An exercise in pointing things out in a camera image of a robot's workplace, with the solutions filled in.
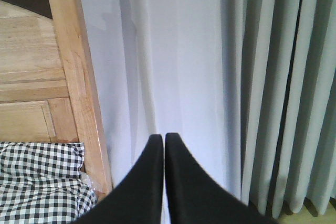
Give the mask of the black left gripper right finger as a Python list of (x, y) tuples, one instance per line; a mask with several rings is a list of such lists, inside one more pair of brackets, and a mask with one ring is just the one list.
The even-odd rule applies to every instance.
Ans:
[(165, 181), (171, 223), (273, 223), (221, 188), (177, 133), (165, 136)]

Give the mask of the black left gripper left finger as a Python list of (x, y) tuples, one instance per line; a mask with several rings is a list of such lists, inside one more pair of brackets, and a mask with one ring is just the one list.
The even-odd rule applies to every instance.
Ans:
[(153, 134), (122, 182), (76, 223), (160, 223), (162, 196), (163, 140)]

